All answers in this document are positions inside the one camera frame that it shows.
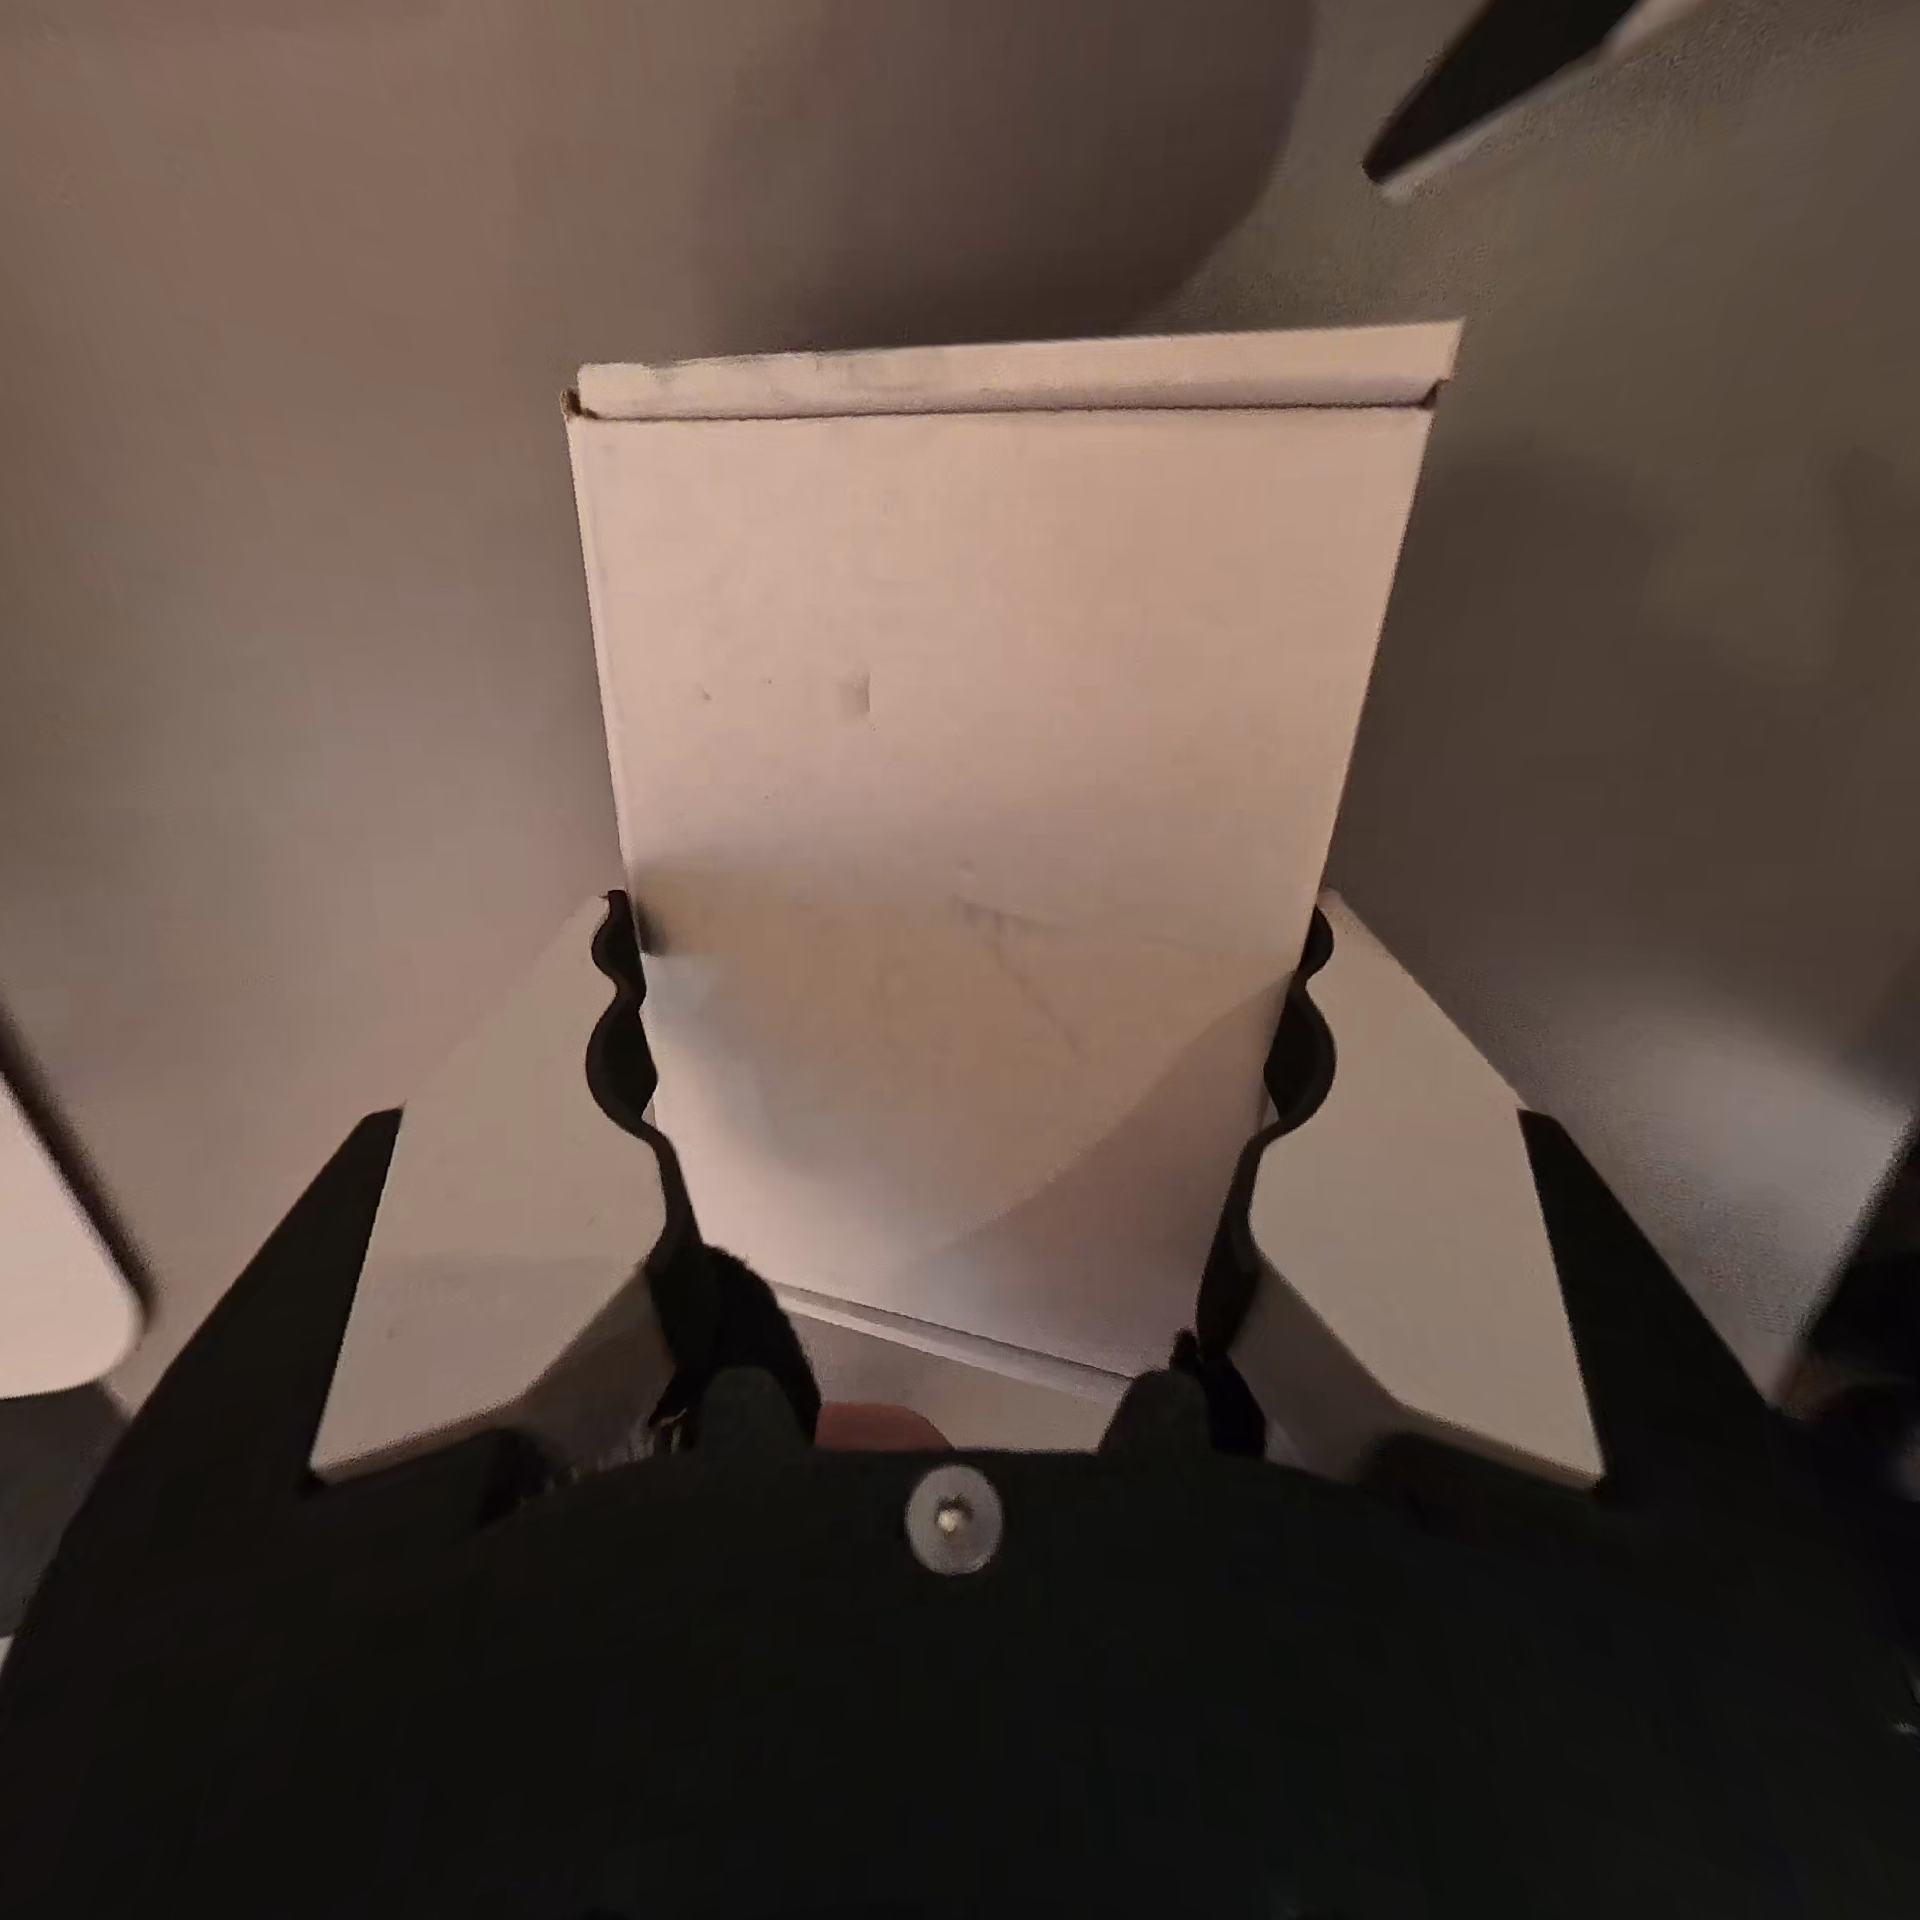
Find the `white cardboard box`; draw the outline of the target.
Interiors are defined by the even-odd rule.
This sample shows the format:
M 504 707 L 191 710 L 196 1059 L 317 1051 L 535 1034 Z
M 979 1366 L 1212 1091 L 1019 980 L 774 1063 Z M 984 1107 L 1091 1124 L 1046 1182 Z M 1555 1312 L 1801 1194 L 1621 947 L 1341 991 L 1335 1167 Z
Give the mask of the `white cardboard box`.
M 1461 321 L 582 363 L 656 1120 L 790 1305 L 1164 1363 Z

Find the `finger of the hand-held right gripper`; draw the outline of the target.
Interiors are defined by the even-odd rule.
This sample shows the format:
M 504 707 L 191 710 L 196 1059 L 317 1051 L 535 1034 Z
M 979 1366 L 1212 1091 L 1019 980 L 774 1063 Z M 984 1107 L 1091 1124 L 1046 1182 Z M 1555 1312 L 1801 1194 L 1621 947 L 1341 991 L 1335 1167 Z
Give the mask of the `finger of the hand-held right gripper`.
M 1611 56 L 1636 2 L 1488 2 L 1388 115 L 1360 170 L 1384 195 L 1411 191 L 1501 115 Z

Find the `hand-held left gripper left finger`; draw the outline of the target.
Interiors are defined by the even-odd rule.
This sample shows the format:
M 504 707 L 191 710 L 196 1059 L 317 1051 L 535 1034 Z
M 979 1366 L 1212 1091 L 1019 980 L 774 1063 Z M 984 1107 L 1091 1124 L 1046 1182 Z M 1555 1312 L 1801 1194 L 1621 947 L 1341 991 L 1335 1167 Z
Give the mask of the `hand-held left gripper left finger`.
M 414 1094 L 311 1455 L 339 1482 L 484 1431 L 564 1473 L 641 1456 L 673 1374 L 639 1273 L 665 1225 L 656 1148 L 590 1087 L 620 978 L 591 898 Z

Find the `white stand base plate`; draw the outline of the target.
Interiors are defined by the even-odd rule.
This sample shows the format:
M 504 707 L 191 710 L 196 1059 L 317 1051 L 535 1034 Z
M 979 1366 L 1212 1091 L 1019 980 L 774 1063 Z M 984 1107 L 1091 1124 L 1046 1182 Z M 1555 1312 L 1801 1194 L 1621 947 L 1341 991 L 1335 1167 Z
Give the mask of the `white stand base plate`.
M 1 1014 L 1 1399 L 105 1382 L 145 1335 L 153 1280 L 11 1010 Z

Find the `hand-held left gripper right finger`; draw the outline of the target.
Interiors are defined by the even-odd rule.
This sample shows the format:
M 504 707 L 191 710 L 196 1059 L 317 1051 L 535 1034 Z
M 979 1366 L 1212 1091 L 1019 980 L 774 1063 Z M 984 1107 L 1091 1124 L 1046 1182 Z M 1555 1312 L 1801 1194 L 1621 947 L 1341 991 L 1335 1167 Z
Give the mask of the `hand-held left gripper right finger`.
M 1519 1097 L 1332 891 L 1262 1084 L 1195 1337 L 1263 1455 L 1352 1480 L 1417 1436 L 1591 1490 L 1599 1441 Z

